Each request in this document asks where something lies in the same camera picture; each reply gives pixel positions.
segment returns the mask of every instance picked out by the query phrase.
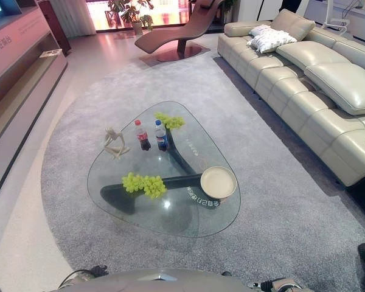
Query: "green grapes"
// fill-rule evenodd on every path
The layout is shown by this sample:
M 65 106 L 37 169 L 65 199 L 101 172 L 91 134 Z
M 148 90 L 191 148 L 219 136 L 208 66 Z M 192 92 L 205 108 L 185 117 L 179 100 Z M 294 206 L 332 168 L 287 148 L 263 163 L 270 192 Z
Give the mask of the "green grapes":
M 157 199 L 166 192 L 164 182 L 159 175 L 143 177 L 129 172 L 127 176 L 122 178 L 122 182 L 127 192 L 133 193 L 138 190 L 144 190 L 145 195 L 149 196 L 151 199 Z
M 155 113 L 154 116 L 156 119 L 160 120 L 169 130 L 179 129 L 185 124 L 185 121 L 182 117 L 170 117 L 164 113 Z

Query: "red bottle label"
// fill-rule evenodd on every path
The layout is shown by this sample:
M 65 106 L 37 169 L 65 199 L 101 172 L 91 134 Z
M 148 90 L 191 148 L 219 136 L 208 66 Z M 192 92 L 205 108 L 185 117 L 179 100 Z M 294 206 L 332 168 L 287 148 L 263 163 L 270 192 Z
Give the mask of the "red bottle label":
M 144 132 L 140 135 L 137 135 L 139 140 L 146 140 L 147 139 L 147 132 Z

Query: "plastic bottle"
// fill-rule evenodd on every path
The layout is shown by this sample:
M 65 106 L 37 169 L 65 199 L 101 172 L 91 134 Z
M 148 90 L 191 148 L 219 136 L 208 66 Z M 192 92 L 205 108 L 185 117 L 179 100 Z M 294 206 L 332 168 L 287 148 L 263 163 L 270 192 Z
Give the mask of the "plastic bottle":
M 150 142 L 147 139 L 147 133 L 142 128 L 140 120 L 135 120 L 136 136 L 141 143 L 141 149 L 148 151 L 151 148 Z
M 168 148 L 168 141 L 166 139 L 165 127 L 160 120 L 156 120 L 155 133 L 157 137 L 158 149 L 166 151 Z

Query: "sofa armrest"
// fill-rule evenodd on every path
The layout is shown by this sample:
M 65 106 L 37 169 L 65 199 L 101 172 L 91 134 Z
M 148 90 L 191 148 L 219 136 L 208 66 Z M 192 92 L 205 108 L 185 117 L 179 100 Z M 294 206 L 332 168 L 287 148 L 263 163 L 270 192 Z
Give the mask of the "sofa armrest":
M 239 23 L 227 23 L 224 26 L 224 33 L 228 37 L 245 37 L 249 34 L 250 30 L 261 24 L 267 24 L 270 26 L 271 22 L 267 20 L 263 21 L 243 21 Z

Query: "lounge chair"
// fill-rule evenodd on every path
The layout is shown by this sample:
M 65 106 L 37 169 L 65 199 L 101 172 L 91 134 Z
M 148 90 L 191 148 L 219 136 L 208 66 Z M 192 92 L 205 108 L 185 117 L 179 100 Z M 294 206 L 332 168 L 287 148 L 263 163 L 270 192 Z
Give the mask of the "lounge chair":
M 211 25 L 219 5 L 224 0 L 197 0 L 192 15 L 185 26 L 176 29 L 155 29 L 141 36 L 135 45 L 148 54 L 170 41 L 178 40 L 177 51 L 158 56 L 160 61 L 175 61 L 198 54 L 201 48 L 187 47 L 188 40 L 202 36 Z

